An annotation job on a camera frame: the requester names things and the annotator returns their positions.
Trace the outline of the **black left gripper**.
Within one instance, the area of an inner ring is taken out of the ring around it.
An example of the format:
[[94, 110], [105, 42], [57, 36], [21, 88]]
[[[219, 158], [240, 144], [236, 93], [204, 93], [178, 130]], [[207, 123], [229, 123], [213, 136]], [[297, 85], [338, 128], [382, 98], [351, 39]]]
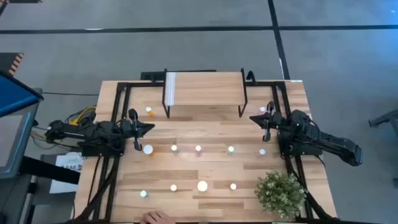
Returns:
[[142, 123], [138, 121], [135, 109], [129, 109], [128, 116], [130, 120], [123, 118], [120, 122], [119, 128], [121, 130], [121, 136], [124, 139], [134, 138], [135, 150], [142, 151], [142, 145], [139, 142], [139, 138], [143, 138], [150, 129], [155, 127], [155, 124]]

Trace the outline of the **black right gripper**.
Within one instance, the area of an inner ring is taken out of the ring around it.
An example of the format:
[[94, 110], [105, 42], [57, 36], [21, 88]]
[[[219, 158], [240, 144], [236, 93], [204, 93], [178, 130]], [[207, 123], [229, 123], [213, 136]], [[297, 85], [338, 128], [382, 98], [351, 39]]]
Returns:
[[249, 118], [257, 125], [259, 125], [261, 129], [265, 129], [263, 141], [268, 142], [271, 139], [270, 129], [277, 129], [278, 125], [281, 124], [282, 113], [277, 110], [277, 108], [275, 107], [275, 103], [273, 101], [270, 101], [267, 105], [265, 113], [250, 116]]

